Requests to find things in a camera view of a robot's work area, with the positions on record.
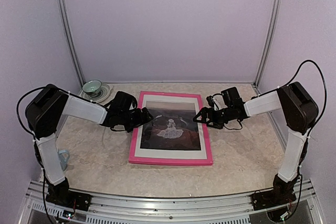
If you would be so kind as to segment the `dark photo with white figure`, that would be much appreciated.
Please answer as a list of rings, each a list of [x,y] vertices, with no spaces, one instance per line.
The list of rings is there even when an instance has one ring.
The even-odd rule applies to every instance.
[[[142,149],[167,151],[200,151],[201,141],[195,104],[148,101],[145,105],[153,120],[143,126]]]

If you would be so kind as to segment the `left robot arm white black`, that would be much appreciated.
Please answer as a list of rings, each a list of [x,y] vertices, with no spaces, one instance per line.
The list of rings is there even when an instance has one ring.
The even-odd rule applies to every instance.
[[[112,131],[121,126],[130,133],[153,120],[147,108],[138,108],[136,98],[118,91],[106,105],[98,104],[67,92],[53,84],[37,89],[37,96],[28,104],[25,116],[33,134],[47,181],[57,186],[65,181],[56,146],[61,119],[72,116]]]

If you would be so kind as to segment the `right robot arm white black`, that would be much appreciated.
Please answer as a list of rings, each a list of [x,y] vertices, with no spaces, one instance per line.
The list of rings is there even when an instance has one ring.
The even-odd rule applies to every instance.
[[[210,95],[206,98],[208,106],[200,109],[193,117],[194,122],[222,129],[232,120],[241,122],[275,110],[283,112],[288,127],[288,140],[277,177],[285,183],[294,180],[306,156],[309,132],[319,113],[317,104],[305,88],[299,82],[294,82],[246,102],[242,100],[236,87],[223,90],[219,95],[223,98],[225,107],[218,108]]]

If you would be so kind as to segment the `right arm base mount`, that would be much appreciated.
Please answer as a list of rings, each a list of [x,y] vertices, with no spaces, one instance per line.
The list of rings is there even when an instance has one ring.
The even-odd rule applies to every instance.
[[[299,175],[293,180],[285,182],[278,175],[275,175],[272,189],[260,192],[255,191],[251,195],[254,211],[294,202],[297,198],[293,188],[298,178]]]

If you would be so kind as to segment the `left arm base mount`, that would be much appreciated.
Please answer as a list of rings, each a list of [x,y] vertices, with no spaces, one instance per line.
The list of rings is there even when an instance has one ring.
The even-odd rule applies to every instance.
[[[88,211],[92,196],[70,190],[67,178],[58,185],[53,185],[48,180],[46,183],[48,185],[47,202],[74,210]]]

